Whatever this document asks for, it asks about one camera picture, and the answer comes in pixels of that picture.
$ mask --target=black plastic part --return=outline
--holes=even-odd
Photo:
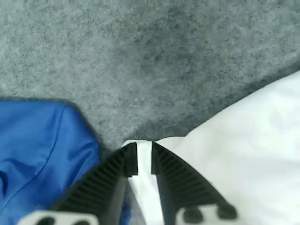
[[[37,225],[54,225],[55,219],[52,217],[44,217],[40,219]]]
[[[176,214],[181,208],[186,208],[185,220],[200,220],[202,214],[197,213],[195,207],[210,204],[218,206],[219,218],[237,218],[236,209],[201,174],[155,142],[152,143],[151,173],[157,177],[166,225],[175,224]]]
[[[118,225],[127,178],[137,173],[137,145],[131,143],[87,172],[51,210],[91,213],[100,225]]]

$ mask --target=blue fabric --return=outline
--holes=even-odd
[[[15,225],[34,210],[48,209],[99,163],[98,148],[70,106],[0,101],[0,224]]]

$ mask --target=carpet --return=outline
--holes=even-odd
[[[2,1],[0,96],[76,105],[106,150],[186,135],[300,70],[300,1]]]

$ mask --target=white fabric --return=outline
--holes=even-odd
[[[150,174],[151,142],[137,142],[139,176],[129,182],[146,223],[163,225]],[[193,166],[238,210],[238,220],[224,222],[215,208],[206,207],[202,224],[300,225],[300,72],[224,109],[186,137],[157,142]]]

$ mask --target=white plastic piece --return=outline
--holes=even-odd
[[[297,72],[224,109],[186,137],[157,142],[193,166],[238,211],[236,221],[220,221],[214,207],[204,207],[202,225],[300,225],[299,87]],[[139,177],[129,182],[146,223],[163,225],[149,173],[151,142],[137,143]]]
[[[95,215],[74,212],[55,212],[55,211],[35,211],[22,218],[18,225],[37,225],[43,219],[51,217],[54,219],[54,225],[75,225],[80,221],[86,221],[89,225],[99,225]]]

